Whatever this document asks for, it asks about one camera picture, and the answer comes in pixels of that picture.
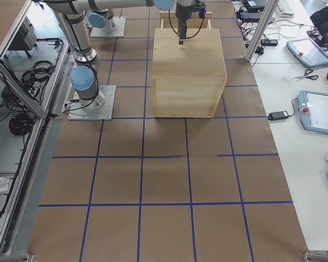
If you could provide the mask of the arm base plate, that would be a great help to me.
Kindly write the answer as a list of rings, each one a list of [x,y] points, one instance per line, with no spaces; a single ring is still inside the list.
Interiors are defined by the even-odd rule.
[[[93,102],[80,100],[77,92],[73,99],[78,102],[71,105],[68,112],[70,121],[111,120],[113,115],[116,86],[99,86],[99,94]]]
[[[105,18],[90,18],[92,24],[91,38],[116,38],[123,37],[125,33],[126,18],[113,16]]]

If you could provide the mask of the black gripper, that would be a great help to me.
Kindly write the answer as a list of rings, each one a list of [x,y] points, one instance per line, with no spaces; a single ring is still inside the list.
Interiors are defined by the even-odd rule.
[[[183,45],[187,34],[186,20],[192,17],[192,13],[198,13],[200,19],[205,18],[205,3],[199,0],[177,0],[175,15],[178,21],[179,45]]]

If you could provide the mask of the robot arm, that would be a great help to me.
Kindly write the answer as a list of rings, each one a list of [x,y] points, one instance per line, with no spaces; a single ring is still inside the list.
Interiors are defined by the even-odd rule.
[[[84,15],[91,11],[109,20],[113,17],[114,8],[157,7],[162,11],[170,11],[176,6],[175,15],[178,20],[179,44],[188,39],[187,21],[193,13],[198,13],[202,21],[206,17],[206,5],[202,1],[44,1],[55,13],[62,17],[62,31],[68,37],[68,43],[74,48],[74,58],[77,67],[84,66],[88,72],[97,78],[99,56],[91,47]]]
[[[86,14],[89,24],[104,32],[111,32],[116,29],[117,23],[114,20],[113,9],[94,10]]]

